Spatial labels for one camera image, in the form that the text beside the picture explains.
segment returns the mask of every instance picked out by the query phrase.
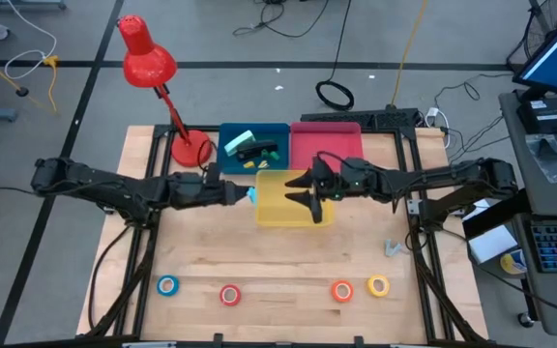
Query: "lamp shade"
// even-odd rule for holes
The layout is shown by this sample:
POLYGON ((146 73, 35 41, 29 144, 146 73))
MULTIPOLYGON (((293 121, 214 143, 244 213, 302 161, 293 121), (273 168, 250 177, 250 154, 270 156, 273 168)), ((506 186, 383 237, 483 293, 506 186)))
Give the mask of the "lamp shade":
POLYGON ((124 57, 124 77, 134 87, 157 87, 177 71, 171 54, 155 44, 143 18, 125 15, 119 29, 128 51, 124 57))

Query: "desk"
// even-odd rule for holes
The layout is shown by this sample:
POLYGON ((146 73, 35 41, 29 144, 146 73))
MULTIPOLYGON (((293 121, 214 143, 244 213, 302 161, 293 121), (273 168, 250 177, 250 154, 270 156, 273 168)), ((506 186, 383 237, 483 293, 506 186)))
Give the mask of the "desk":
MULTIPOLYGON (((537 270, 537 263, 531 252, 530 243, 524 231, 524 219, 530 218, 531 211, 534 216, 557 217, 557 184, 550 184, 537 163, 532 158, 526 142, 525 129, 516 113, 519 101, 515 94, 500 95, 502 114, 509 128, 509 136, 519 164, 519 170, 525 183, 525 194, 529 203, 526 214, 513 218, 513 230, 517 241, 524 248, 528 266, 527 280, 529 290, 557 304, 557 274, 542 274, 537 270)), ((557 334, 557 310, 540 302, 534 302, 538 319, 542 321, 544 330, 549 334, 557 334)))
MULTIPOLYGON (((128 129, 118 173, 143 177, 152 133, 153 127, 128 129)), ((208 134, 218 143, 215 132, 208 134)), ((423 167, 446 165, 442 133, 427 129, 417 135, 423 167)), ((367 160, 397 168, 392 135, 363 134, 363 146, 367 160)), ((169 172, 176 170, 191 169, 172 160, 169 172)), ((223 177, 241 185, 254 181, 250 176, 223 177)), ((447 189, 438 189, 430 196, 446 193, 447 189)), ((407 232, 404 205, 393 215, 390 204, 353 198, 337 202, 336 210, 333 225, 306 229, 257 226, 248 199, 231 207, 164 210, 141 339, 208 341, 214 333, 223 333, 225 341, 349 343, 361 335, 366 343, 426 343, 412 255, 384 255, 384 241, 402 242, 407 232), (181 281, 179 293, 171 298, 156 292, 156 282, 165 274, 181 281), (385 298, 373 298, 365 288, 366 280, 375 274, 390 280, 391 291, 385 298), (337 279, 354 285, 350 303, 332 299, 330 285, 337 279), (219 290, 226 283, 237 284, 243 292, 237 306, 220 303, 219 290)), ((122 228, 119 217, 106 217, 97 257, 122 228)), ((462 233, 454 217, 446 228, 462 233)), ((438 234, 437 241, 449 297, 476 332, 487 337, 465 243, 447 234, 438 234)), ((129 233, 104 258, 95 320, 121 290, 130 245, 129 233)), ((430 297, 437 313, 437 302, 430 297)), ((135 303, 133 295, 124 334, 131 332, 135 303)), ((436 336, 443 337, 439 315, 434 318, 436 336)), ((88 331, 87 301, 77 331, 88 331)))

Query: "yellow tape roll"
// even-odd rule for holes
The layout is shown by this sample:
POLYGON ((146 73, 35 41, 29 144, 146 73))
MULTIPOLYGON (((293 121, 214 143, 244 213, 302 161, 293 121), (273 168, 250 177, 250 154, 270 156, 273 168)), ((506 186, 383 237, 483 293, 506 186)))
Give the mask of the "yellow tape roll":
POLYGON ((383 275, 374 275, 368 279, 366 282, 366 286, 368 287, 368 291, 371 295, 375 297, 384 297, 388 295, 388 292, 391 291, 391 283, 388 279, 383 275), (375 288, 375 282, 381 281, 382 282, 382 291, 378 291, 375 288))

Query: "blue tape roll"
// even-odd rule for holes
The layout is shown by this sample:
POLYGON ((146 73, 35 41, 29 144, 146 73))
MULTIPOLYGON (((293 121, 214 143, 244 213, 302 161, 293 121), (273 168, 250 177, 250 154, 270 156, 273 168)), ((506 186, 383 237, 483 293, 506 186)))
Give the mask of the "blue tape roll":
POLYGON ((173 296, 175 295, 178 290, 180 289, 180 280, 173 275, 163 275, 156 283, 156 291, 163 296, 173 296), (163 286, 169 282, 169 280, 173 283, 173 286, 170 290, 166 291, 163 290, 163 286))

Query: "fan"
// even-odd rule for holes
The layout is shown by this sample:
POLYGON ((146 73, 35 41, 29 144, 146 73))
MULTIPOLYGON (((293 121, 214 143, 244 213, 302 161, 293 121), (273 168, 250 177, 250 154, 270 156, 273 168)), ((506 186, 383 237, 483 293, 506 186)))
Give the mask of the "fan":
POLYGON ((528 59, 557 29, 557 0, 544 0, 540 5, 536 1, 531 3, 533 8, 523 37, 523 50, 528 59))

